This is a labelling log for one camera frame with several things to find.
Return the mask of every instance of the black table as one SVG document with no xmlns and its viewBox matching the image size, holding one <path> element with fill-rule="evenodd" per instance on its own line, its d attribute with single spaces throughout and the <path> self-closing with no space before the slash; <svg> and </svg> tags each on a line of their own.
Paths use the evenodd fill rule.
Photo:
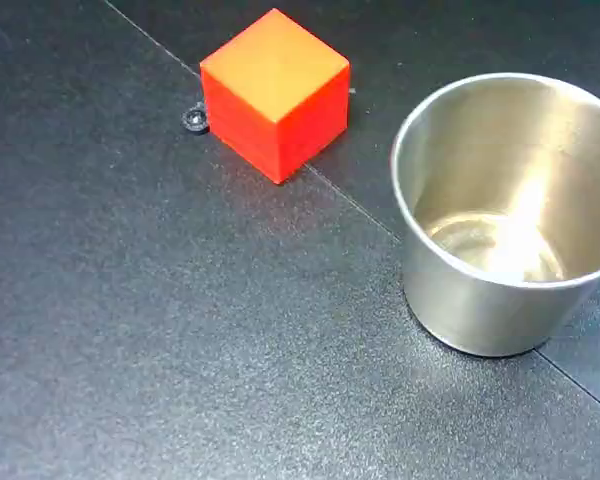
<svg viewBox="0 0 600 480">
<path fill-rule="evenodd" d="M 178 58 L 274 2 L 144 3 L 115 5 L 177 58 L 105 3 L 0 2 L 0 478 L 600 478 L 600 289 L 538 352 L 440 345 L 387 168 L 453 79 L 600 96 L 600 2 L 276 2 L 356 89 L 282 187 L 179 124 Z"/>
</svg>

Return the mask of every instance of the cup rim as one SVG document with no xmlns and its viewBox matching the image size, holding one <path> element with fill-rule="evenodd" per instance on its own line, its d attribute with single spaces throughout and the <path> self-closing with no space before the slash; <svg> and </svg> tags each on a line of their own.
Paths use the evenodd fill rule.
<svg viewBox="0 0 600 480">
<path fill-rule="evenodd" d="M 542 75 L 534 75 L 528 73 L 515 73 L 515 72 L 499 72 L 499 73 L 487 73 L 481 75 L 474 75 L 471 77 L 466 77 L 461 80 L 457 80 L 452 82 L 444 87 L 439 88 L 438 90 L 431 93 L 424 100 L 422 100 L 418 106 L 409 114 L 409 116 L 402 122 L 400 129 L 393 141 L 393 146 L 391 148 L 390 160 L 391 160 L 391 183 L 393 184 L 393 192 L 400 207 L 400 211 L 402 213 L 403 218 L 407 222 L 408 227 L 412 232 L 416 234 L 416 236 L 420 239 L 420 241 L 435 255 L 437 255 L 442 261 L 447 263 L 450 267 L 458 270 L 459 272 L 478 280 L 482 280 L 487 283 L 501 285 L 506 287 L 513 287 L 518 289 L 525 290 L 559 290 L 566 288 L 573 288 L 584 285 L 586 283 L 600 280 L 600 269 L 595 270 L 593 272 L 589 272 L 585 275 L 581 275 L 579 277 L 571 278 L 568 280 L 560 280 L 560 281 L 552 281 L 552 282 L 527 282 L 527 281 L 508 281 L 503 279 L 498 279 L 483 270 L 480 270 L 477 267 L 474 267 L 463 260 L 460 260 L 456 256 L 447 252 L 440 246 L 438 246 L 422 229 L 420 224 L 413 217 L 407 203 L 404 199 L 404 195 L 402 194 L 402 188 L 400 185 L 400 179 L 398 177 L 398 160 L 400 156 L 400 150 L 402 148 L 402 143 L 404 137 L 406 136 L 409 128 L 415 122 L 415 120 L 427 109 L 431 104 L 437 101 L 442 96 L 447 93 L 455 90 L 464 85 L 480 82 L 484 80 L 498 80 L 498 79 L 520 79 L 520 80 L 528 80 L 531 82 L 538 82 L 550 87 L 554 87 L 560 89 L 563 92 L 567 92 L 569 95 L 579 97 L 581 100 L 584 100 L 588 103 L 594 104 L 598 108 L 600 108 L 600 99 L 593 95 L 592 93 L 584 90 L 583 88 L 577 87 L 571 83 L 564 82 L 562 80 L 557 80 L 555 78 L 545 77 Z"/>
</svg>

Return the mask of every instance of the orange cube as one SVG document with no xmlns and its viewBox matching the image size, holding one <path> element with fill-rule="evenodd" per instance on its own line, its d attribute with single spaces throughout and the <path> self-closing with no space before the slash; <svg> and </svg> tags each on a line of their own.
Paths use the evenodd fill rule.
<svg viewBox="0 0 600 480">
<path fill-rule="evenodd" d="M 277 184 L 347 128 L 349 62 L 277 9 L 200 70 L 211 131 Z"/>
</svg>

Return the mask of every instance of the cube top face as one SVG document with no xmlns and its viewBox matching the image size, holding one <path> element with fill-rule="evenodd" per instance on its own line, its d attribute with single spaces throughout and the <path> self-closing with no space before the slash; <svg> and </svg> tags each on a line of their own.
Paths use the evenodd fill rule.
<svg viewBox="0 0 600 480">
<path fill-rule="evenodd" d="M 201 63 L 274 123 L 348 66 L 346 58 L 276 9 Z"/>
</svg>

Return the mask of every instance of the stainless steel cup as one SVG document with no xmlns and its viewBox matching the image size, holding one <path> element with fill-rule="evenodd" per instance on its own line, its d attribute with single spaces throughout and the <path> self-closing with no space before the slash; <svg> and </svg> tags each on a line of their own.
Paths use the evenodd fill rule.
<svg viewBox="0 0 600 480">
<path fill-rule="evenodd" d="M 391 153 L 404 291 L 444 343 L 507 356 L 544 342 L 600 280 L 600 100 L 499 73 L 405 120 Z"/>
</svg>

